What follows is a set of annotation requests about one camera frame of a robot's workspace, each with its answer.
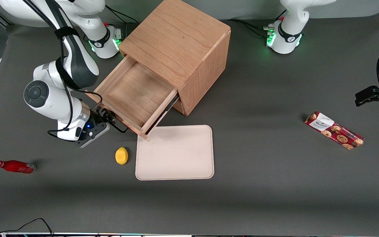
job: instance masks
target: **lemon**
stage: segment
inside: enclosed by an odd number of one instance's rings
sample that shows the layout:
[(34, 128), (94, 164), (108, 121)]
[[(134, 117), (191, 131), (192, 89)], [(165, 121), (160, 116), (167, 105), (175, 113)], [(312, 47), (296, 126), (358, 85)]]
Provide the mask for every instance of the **lemon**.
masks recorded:
[(127, 161), (128, 161), (128, 152), (125, 149), (125, 147), (120, 147), (115, 152), (115, 160), (120, 165), (125, 165), (125, 163), (127, 163)]

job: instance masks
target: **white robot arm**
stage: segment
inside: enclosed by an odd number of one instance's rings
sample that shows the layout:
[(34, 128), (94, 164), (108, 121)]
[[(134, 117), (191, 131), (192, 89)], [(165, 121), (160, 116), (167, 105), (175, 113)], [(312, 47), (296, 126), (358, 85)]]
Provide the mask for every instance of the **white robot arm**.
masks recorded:
[[(105, 8), (105, 0), (57, 0), (65, 15), (83, 30), (98, 57), (107, 59), (119, 52), (118, 41), (122, 32), (105, 26), (97, 14)], [(28, 21), (44, 22), (23, 0), (0, 0), (0, 5), (11, 15)]]
[(299, 45), (301, 32), (307, 24), (310, 13), (308, 7), (323, 6), (334, 3), (336, 0), (280, 0), (286, 8), (284, 20), (277, 20), (265, 30), (269, 30), (270, 37), (266, 45), (280, 54), (288, 54)]
[(106, 27), (94, 15), (103, 9), (104, 0), (73, 2), (0, 0), (1, 6), (12, 15), (48, 23), (62, 40), (68, 56), (63, 56), (61, 45), (62, 56), (59, 59), (38, 66), (33, 72), (33, 81), (24, 89), (24, 100), (36, 112), (58, 121), (58, 129), (48, 131), (50, 135), (55, 136), (52, 132), (57, 132), (57, 138), (75, 141), (78, 147), (85, 147), (109, 130), (110, 126), (105, 122), (111, 123), (114, 116), (102, 117), (70, 94), (71, 90), (93, 86), (99, 76), (99, 69), (81, 43), (69, 16), (87, 33), (90, 40), (94, 39), (92, 41), (98, 56), (113, 57), (118, 48), (114, 27)]

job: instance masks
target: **beige tray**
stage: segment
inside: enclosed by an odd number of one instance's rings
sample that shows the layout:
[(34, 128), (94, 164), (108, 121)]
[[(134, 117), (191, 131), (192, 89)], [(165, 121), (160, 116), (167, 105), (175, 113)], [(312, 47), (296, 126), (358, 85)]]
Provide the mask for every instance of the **beige tray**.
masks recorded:
[(155, 127), (150, 139), (137, 140), (137, 179), (208, 179), (215, 174), (209, 126)]

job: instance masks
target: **wooden cabinet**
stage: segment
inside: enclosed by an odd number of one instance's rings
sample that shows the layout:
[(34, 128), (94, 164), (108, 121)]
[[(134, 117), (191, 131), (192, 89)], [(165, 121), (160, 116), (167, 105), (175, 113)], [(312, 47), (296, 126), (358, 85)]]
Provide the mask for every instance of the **wooden cabinet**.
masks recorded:
[(103, 107), (149, 140), (173, 103), (187, 116), (200, 102), (226, 66), (229, 39), (226, 24), (180, 0), (164, 0), (119, 45), (125, 58), (95, 92)]

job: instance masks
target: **cookie package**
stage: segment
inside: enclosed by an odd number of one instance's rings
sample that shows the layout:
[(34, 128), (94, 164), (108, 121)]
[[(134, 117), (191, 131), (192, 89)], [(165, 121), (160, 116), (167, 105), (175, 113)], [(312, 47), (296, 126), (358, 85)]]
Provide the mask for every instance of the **cookie package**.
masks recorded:
[(324, 136), (342, 145), (347, 150), (360, 146), (364, 138), (349, 129), (335, 123), (332, 119), (316, 111), (311, 114), (305, 123), (311, 128), (321, 132)]

